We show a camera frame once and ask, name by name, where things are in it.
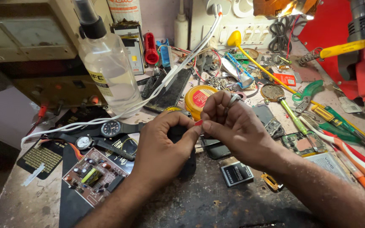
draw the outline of white cable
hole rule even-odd
[[[211,29],[209,30],[209,32],[206,34],[206,36],[201,40],[201,42],[190,52],[190,54],[188,55],[189,58],[187,57],[185,59],[185,61],[176,69],[176,66],[166,75],[166,77],[164,78],[164,80],[162,81],[162,83],[153,91],[152,95],[142,101],[139,102],[137,104],[135,104],[134,106],[130,107],[129,109],[125,110],[123,113],[112,117],[112,118],[99,118],[99,119],[94,119],[92,121],[89,122],[76,122],[76,123],[72,123],[57,129],[53,129],[53,130],[49,130],[49,131],[44,131],[44,132],[35,132],[32,133],[28,136],[25,136],[22,138],[21,140],[21,148],[23,147],[23,144],[26,142],[27,139],[29,139],[30,137],[33,136],[38,136],[38,135],[43,135],[43,134],[48,134],[48,133],[52,133],[52,132],[68,132],[68,131],[72,131],[75,129],[78,129],[80,127],[83,127],[85,125],[97,125],[97,124],[102,124],[111,120],[116,120],[119,117],[121,117],[124,114],[127,113],[131,113],[134,112],[140,108],[142,108],[144,105],[146,105],[151,99],[155,98],[156,96],[158,96],[160,94],[161,89],[164,87],[164,85],[170,81],[183,67],[186,66],[186,64],[190,61],[190,59],[193,56],[196,56],[201,50],[202,48],[209,42],[209,40],[212,38],[212,35],[215,33],[215,28],[218,27],[220,21],[222,20],[222,15],[218,15],[219,12],[222,12],[222,6],[221,5],[213,5],[212,9],[214,10],[214,14],[215,14],[215,21],[214,24],[212,25]]]
[[[308,123],[303,117],[299,117],[299,119],[304,122],[309,129],[311,129],[313,132],[315,132],[319,137],[321,137],[322,139],[331,142],[333,144],[335,144],[335,140],[333,137],[331,136],[327,136],[321,132],[319,132],[318,130],[316,130],[314,127],[312,127],[312,125],[310,123]],[[363,162],[362,160],[360,160],[358,157],[356,157],[350,150],[349,148],[345,145],[344,142],[342,142],[342,146],[345,149],[346,153],[354,160],[356,161],[359,165],[361,165],[363,168],[365,168],[365,162]]]

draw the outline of white bottle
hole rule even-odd
[[[188,48],[188,21],[184,14],[184,0],[180,0],[180,13],[174,20],[174,45],[184,50]]]
[[[74,4],[86,36],[80,42],[79,56],[109,107],[116,115],[122,114],[142,101],[126,48],[118,35],[106,32],[102,18],[88,0],[74,0]],[[122,117],[139,111],[140,108]]]

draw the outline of watch face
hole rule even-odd
[[[118,121],[109,121],[104,123],[101,128],[101,133],[106,137],[113,137],[120,131],[120,123]]]
[[[91,139],[91,137],[89,137],[89,136],[81,136],[81,137],[79,137],[77,139],[77,141],[75,142],[75,145],[79,149],[85,149],[85,148],[89,147],[92,142],[93,142],[93,140]]]

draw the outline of red sim card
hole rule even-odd
[[[297,85],[295,83],[295,76],[294,75],[274,73],[274,77],[278,78],[278,80],[282,81],[282,83],[284,83],[285,85],[290,85],[290,86],[296,86]]]
[[[194,126],[201,126],[202,122],[204,122],[204,121],[198,120],[197,122],[195,122]]]

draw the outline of man's right hand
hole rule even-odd
[[[274,159],[288,150],[270,137],[244,102],[235,101],[225,116],[231,98],[228,91],[219,91],[206,100],[201,113],[204,132],[225,144],[242,163],[260,171],[269,170]]]

